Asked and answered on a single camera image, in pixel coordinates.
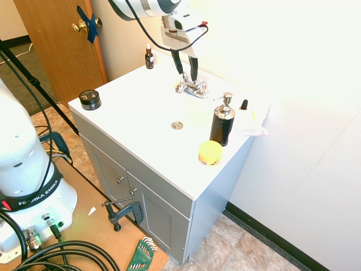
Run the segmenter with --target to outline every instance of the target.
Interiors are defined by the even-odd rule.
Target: door knob
[[[103,25],[102,20],[100,18],[95,18],[95,25],[97,27]],[[72,29],[75,33],[79,33],[80,30],[83,30],[85,33],[88,33],[89,31],[86,23],[81,19],[79,20],[79,24],[72,24]]]
[[[134,196],[134,192],[136,192],[138,189],[136,189],[136,188],[134,188],[133,190],[131,189],[131,190],[129,190],[129,194],[130,195],[132,195],[132,196]]]

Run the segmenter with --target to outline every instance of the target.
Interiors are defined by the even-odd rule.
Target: dropper bottle
[[[152,69],[154,67],[153,54],[150,44],[147,44],[146,49],[146,67],[147,69]]]

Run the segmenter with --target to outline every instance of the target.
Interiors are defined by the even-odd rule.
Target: cabinet knob
[[[132,195],[132,196],[134,196],[134,192],[136,192],[136,191],[137,191],[136,188],[134,188],[133,190],[131,189],[131,190],[129,190],[129,194]]]
[[[117,184],[121,185],[122,184],[122,180],[124,180],[124,177],[121,178],[117,178]]]

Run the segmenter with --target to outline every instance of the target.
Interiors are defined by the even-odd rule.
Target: black baseboard
[[[326,267],[319,264],[317,261],[312,259],[310,256],[299,250],[297,247],[292,245],[291,243],[287,242],[278,234],[274,233],[269,228],[265,227],[263,224],[258,222],[256,219],[239,209],[234,204],[228,202],[226,206],[226,210],[232,214],[233,216],[237,217],[241,220],[244,224],[251,227],[253,230],[260,233],[260,235],[267,238],[269,241],[274,243],[276,246],[281,248],[283,251],[294,257],[297,261],[302,263],[307,268],[313,271],[329,271]]]
[[[18,37],[18,38],[12,38],[10,40],[3,41],[4,45],[8,48],[13,48],[13,47],[28,44],[31,42],[32,41],[31,41],[29,35]]]

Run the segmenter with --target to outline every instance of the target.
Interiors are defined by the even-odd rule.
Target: chrome faucet
[[[191,82],[188,80],[188,76],[185,72],[182,73],[182,79],[180,83],[175,87],[175,92],[182,93],[183,91],[202,99],[208,97],[207,83],[203,81],[197,85],[195,82]]]

